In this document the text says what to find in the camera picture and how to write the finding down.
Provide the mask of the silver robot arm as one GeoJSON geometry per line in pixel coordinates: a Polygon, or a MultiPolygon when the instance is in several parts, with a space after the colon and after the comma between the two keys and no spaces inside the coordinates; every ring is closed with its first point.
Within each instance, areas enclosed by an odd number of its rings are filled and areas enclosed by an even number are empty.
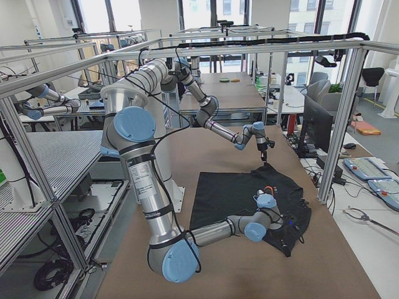
{"type": "Polygon", "coordinates": [[[190,68],[178,59],[167,58],[165,65],[168,69],[168,78],[161,83],[163,91],[174,87],[177,83],[182,83],[198,102],[199,110],[196,112],[196,123],[206,128],[220,137],[234,144],[238,150],[243,150],[249,140],[256,139],[257,150],[261,154],[261,160],[267,161],[267,149],[273,148],[275,142],[270,140],[265,131],[265,124],[256,121],[251,125],[244,125],[241,133],[235,133],[225,126],[213,120],[213,115],[218,111],[219,103],[216,97],[207,95],[201,89],[197,81],[191,75],[190,68]]]}
{"type": "Polygon", "coordinates": [[[149,267],[173,283],[189,280],[201,271],[200,247],[243,234],[253,242],[268,237],[284,255],[290,256],[294,244],[302,241],[295,220],[282,214],[272,192],[258,191],[257,208],[250,216],[231,215],[225,220],[184,230],[176,218],[171,196],[158,171],[155,149],[156,122],[146,109],[148,99],[159,90],[168,91],[182,83],[199,103],[196,119],[200,126],[232,142],[239,150],[251,138],[256,140],[261,158],[274,142],[264,123],[246,125],[235,133],[213,120],[218,104],[202,91],[187,65],[170,59],[153,59],[119,81],[104,87],[101,96],[106,109],[102,153],[118,154],[124,159],[143,214],[151,231],[147,262],[149,267]]]}

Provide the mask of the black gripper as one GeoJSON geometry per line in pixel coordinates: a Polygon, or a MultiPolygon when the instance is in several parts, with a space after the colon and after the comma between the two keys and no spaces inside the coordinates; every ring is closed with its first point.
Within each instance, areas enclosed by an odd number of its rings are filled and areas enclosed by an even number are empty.
{"type": "Polygon", "coordinates": [[[300,239],[300,227],[297,225],[297,218],[284,216],[281,220],[282,226],[276,230],[268,231],[268,244],[272,246],[295,246],[300,239]]]}
{"type": "Polygon", "coordinates": [[[256,138],[257,149],[261,152],[261,160],[265,163],[267,159],[267,149],[275,146],[275,141],[268,137],[256,138]]]}

